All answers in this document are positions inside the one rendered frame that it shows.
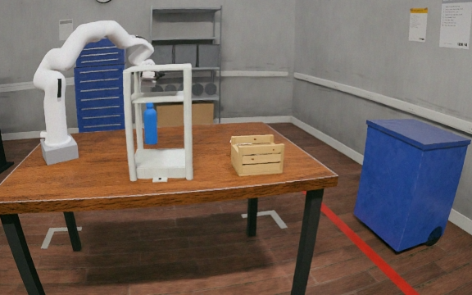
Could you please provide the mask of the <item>white shelving unit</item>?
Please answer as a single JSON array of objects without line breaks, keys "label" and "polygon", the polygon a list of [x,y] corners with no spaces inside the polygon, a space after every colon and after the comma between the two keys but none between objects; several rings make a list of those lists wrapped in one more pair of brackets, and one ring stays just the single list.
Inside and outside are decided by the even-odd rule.
[{"label": "white shelving unit", "polygon": [[[167,178],[193,179],[192,152],[192,67],[191,64],[134,66],[123,72],[125,132],[129,162],[129,177],[167,182]],[[150,69],[150,68],[157,69]],[[140,71],[184,70],[184,91],[141,93]],[[130,72],[134,72],[134,93],[131,95]],[[142,102],[184,102],[184,148],[143,149]],[[138,149],[134,155],[132,105],[135,103],[135,120]]]}]

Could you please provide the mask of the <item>small wooden crate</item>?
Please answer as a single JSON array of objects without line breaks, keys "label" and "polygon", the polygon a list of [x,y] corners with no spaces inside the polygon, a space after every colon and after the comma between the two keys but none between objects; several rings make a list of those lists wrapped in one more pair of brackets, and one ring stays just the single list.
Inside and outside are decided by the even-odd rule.
[{"label": "small wooden crate", "polygon": [[[259,153],[259,156],[250,156],[250,153]],[[231,164],[238,176],[283,173],[284,144],[274,144],[272,134],[239,136],[231,148]]]}]

